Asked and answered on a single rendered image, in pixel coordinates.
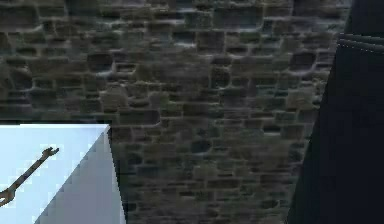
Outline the rusty brown wrench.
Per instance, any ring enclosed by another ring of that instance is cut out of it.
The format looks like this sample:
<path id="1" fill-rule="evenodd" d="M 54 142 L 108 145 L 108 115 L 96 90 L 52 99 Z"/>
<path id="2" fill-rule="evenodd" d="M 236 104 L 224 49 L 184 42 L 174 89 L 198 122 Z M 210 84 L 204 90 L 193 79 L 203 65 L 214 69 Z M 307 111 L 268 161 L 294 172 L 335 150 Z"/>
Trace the rusty brown wrench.
<path id="1" fill-rule="evenodd" d="M 42 155 L 23 174 L 21 174 L 9 187 L 0 192 L 0 207 L 10 203 L 16 195 L 17 189 L 49 158 L 57 154 L 59 148 L 48 147 Z"/>

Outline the pale blue counter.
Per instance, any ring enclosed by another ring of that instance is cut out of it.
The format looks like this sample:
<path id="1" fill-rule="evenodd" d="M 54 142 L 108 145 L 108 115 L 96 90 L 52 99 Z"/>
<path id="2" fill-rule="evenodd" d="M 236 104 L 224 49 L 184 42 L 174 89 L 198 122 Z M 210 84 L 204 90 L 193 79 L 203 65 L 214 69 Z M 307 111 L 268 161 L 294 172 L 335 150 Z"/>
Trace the pale blue counter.
<path id="1" fill-rule="evenodd" d="M 0 224 L 126 224 L 107 124 L 0 125 L 0 191 L 51 147 L 0 207 Z"/>

